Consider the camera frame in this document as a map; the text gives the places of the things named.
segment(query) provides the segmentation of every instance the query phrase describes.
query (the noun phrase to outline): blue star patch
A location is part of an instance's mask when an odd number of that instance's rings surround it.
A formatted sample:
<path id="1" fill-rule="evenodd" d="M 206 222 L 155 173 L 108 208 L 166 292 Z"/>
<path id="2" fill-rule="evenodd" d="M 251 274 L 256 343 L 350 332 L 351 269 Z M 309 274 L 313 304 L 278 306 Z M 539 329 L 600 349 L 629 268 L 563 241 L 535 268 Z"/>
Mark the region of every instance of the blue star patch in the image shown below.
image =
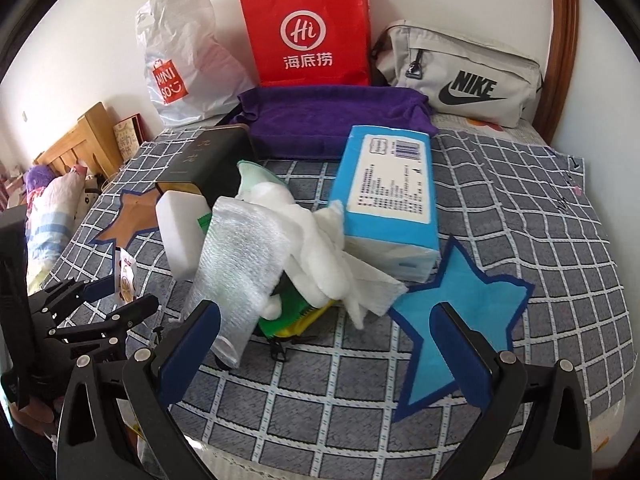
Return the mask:
<path id="1" fill-rule="evenodd" d="M 454 392 L 456 383 L 431 337 L 429 316 L 448 301 L 471 330 L 496 351 L 513 350 L 511 331 L 534 286 L 514 276 L 487 276 L 453 237 L 432 282 L 413 287 L 389 310 L 389 316 L 414 342 L 394 421 L 401 420 Z"/>

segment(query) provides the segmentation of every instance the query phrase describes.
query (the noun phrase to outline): plaid bedsheet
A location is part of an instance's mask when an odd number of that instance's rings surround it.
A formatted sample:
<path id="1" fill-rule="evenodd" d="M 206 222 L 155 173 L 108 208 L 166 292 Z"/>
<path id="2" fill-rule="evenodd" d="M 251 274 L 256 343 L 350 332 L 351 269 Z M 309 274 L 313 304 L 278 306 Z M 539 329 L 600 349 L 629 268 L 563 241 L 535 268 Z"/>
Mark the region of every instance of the plaid bedsheet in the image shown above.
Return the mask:
<path id="1" fill-rule="evenodd" d="M 153 185 L 196 130 L 146 143 L 117 176 L 74 235 L 51 280 L 95 279 L 111 272 L 111 247 L 91 240 L 114 218 L 123 189 Z M 536 285 L 513 330 L 516 354 L 549 365 L 576 365 L 590 418 L 620 400 L 634 367 L 628 312 L 609 242 L 584 193 L 584 162 L 526 146 L 442 130 L 432 139 L 434 180 L 444 242 L 454 235 L 488 274 L 514 274 Z M 267 161 L 301 205 L 327 203 L 336 163 Z M 148 344 L 151 328 L 177 319 L 189 283 L 176 283 L 158 233 L 130 247 L 138 285 L 160 309 L 129 333 L 127 351 Z M 112 298 L 81 306 L 67 321 L 92 322 Z M 251 341 L 241 367 L 220 371 L 210 354 L 172 415 L 185 433 L 236 456 L 321 478 L 430 478 L 452 454 L 478 410 L 459 394 L 391 422 L 412 342 L 388 316 L 367 318 L 362 332 L 334 308 L 315 336 L 289 349 L 286 364 Z M 497 462 L 508 459 L 528 415 L 513 422 Z"/>

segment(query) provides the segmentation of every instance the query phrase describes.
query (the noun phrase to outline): blue gripper pad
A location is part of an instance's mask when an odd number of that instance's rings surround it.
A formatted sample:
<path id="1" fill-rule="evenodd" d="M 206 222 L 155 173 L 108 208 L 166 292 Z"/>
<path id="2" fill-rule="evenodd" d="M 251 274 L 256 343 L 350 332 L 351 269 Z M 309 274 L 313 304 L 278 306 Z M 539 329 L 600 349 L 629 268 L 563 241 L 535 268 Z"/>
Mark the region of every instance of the blue gripper pad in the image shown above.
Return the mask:
<path id="1" fill-rule="evenodd" d="M 113 279 L 113 274 L 110 274 L 100 280 L 87 283 L 82 292 L 82 299 L 87 303 L 95 303 L 95 301 L 106 298 L 114 292 L 115 280 Z"/>
<path id="2" fill-rule="evenodd" d="M 493 396 L 491 372 L 484 366 L 441 304 L 431 309 L 429 327 L 431 336 L 466 402 L 484 412 Z"/>
<path id="3" fill-rule="evenodd" d="M 161 406 L 167 407 L 182 400 L 219 331 L 220 309 L 210 302 L 159 371 L 158 400 Z"/>

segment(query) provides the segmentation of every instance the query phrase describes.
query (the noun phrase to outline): hi logo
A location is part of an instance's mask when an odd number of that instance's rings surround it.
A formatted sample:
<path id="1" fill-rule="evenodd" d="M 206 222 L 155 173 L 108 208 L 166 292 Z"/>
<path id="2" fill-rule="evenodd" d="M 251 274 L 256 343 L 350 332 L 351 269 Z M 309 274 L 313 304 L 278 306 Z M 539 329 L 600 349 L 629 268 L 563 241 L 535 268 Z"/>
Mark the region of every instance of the hi logo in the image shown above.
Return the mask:
<path id="1" fill-rule="evenodd" d="M 492 79 L 461 70 L 454 81 L 443 86 L 438 95 L 438 99 L 440 99 L 443 104 L 451 106 L 506 99 L 505 97 L 491 97 L 496 85 L 497 82 Z M 450 92 L 451 90 L 456 90 L 467 95 L 453 95 Z"/>
<path id="2" fill-rule="evenodd" d="M 292 12 L 280 25 L 280 37 L 294 50 L 312 50 L 326 35 L 324 20 L 310 10 Z"/>

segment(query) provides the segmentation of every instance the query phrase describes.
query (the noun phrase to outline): nike logo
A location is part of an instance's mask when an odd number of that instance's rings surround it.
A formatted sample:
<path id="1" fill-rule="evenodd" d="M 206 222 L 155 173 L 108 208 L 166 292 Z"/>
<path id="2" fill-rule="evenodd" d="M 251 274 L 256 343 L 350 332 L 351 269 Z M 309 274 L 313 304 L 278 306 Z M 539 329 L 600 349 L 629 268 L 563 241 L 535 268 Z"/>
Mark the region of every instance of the nike logo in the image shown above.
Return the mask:
<path id="1" fill-rule="evenodd" d="M 461 70 L 454 81 L 443 86 L 438 98 L 443 104 L 455 106 L 486 101 L 500 101 L 505 97 L 491 97 L 496 81 Z M 456 96 L 451 90 L 469 94 L 469 97 Z"/>
<path id="2" fill-rule="evenodd" d="M 440 90 L 438 94 L 438 99 L 445 104 L 450 106 L 455 105 L 468 105 L 469 103 L 482 103 L 485 101 L 500 101 L 502 99 L 506 99 L 505 97 L 484 97 L 484 96 L 469 96 L 469 97 L 461 97 L 457 95 L 452 95 L 449 91 L 449 87 L 451 83 L 447 84 Z"/>

